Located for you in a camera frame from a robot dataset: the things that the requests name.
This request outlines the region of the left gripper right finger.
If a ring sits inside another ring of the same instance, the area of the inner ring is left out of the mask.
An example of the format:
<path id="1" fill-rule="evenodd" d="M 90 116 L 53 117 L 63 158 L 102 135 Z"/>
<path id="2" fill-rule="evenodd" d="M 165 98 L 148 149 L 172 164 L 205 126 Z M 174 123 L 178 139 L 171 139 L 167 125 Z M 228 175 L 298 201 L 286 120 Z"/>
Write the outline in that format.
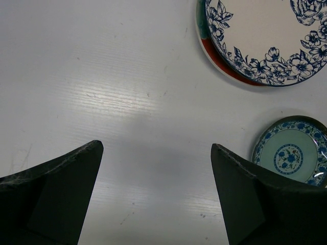
<path id="1" fill-rule="evenodd" d="M 230 244 L 326 244 L 326 189 L 280 176 L 219 144 L 211 148 Z"/>

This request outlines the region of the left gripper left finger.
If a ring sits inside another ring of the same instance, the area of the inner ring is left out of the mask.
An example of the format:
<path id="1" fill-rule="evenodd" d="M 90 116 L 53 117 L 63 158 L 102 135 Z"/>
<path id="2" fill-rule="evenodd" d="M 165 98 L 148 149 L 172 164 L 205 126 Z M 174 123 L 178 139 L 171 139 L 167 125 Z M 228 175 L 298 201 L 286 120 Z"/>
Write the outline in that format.
<path id="1" fill-rule="evenodd" d="M 103 150 L 93 140 L 2 177 L 1 244 L 78 244 Z"/>

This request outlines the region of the small blue patterned plate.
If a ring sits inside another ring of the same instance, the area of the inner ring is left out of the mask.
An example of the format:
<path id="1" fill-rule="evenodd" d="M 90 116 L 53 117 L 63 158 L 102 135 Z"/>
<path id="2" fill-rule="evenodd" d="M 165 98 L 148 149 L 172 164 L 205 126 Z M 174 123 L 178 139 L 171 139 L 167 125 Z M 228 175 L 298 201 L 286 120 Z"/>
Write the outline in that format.
<path id="1" fill-rule="evenodd" d="M 269 126 L 258 138 L 252 163 L 278 175 L 326 187 L 326 126 L 295 115 Z"/>

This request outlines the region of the white blue floral plate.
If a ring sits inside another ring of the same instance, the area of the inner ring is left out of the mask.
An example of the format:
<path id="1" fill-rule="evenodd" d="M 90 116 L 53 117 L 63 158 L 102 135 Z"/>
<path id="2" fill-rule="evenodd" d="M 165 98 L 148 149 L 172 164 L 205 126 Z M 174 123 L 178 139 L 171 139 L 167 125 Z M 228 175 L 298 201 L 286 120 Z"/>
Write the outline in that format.
<path id="1" fill-rule="evenodd" d="M 326 1 L 205 1 L 209 35 L 245 78 L 284 87 L 326 65 Z"/>

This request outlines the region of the red plate with teal flower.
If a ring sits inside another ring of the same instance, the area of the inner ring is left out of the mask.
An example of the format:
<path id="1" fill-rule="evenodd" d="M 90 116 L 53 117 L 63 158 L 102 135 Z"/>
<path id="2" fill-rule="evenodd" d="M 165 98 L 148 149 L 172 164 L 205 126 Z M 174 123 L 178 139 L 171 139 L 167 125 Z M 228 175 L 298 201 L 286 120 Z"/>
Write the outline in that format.
<path id="1" fill-rule="evenodd" d="M 200 46 L 208 58 L 209 62 L 213 67 L 223 74 L 225 77 L 239 82 L 248 84 L 255 87 L 263 87 L 263 85 L 255 83 L 234 71 L 228 64 L 222 59 L 222 57 L 217 52 L 208 32 L 208 27 L 206 25 L 204 1 L 196 1 L 195 6 L 195 29 Z"/>

